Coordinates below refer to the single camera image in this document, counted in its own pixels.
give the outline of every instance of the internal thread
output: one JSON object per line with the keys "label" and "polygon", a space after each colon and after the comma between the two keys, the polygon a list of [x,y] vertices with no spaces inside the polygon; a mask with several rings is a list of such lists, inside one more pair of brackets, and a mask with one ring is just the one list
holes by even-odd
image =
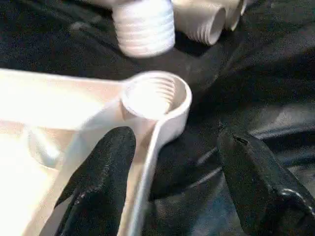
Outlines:
{"label": "internal thread", "polygon": [[171,78],[139,81],[127,92],[129,109],[141,116],[159,117],[172,109],[175,93],[175,81]]}

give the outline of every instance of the black fabric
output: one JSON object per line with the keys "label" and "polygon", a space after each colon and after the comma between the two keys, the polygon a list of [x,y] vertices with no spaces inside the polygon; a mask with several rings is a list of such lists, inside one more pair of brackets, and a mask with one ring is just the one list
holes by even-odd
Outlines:
{"label": "black fabric", "polygon": [[135,147],[129,127],[112,129],[98,141],[69,180],[76,188],[55,236],[117,235]]}
{"label": "black fabric", "polygon": [[[111,80],[166,70],[192,89],[183,135],[159,154],[143,235],[242,235],[224,179],[215,181],[220,121],[263,139],[288,166],[313,161],[315,1],[260,0],[216,45],[177,33],[174,49],[150,59],[119,51],[109,11],[43,2],[2,1],[1,67]],[[315,195],[314,165],[290,170]]]}

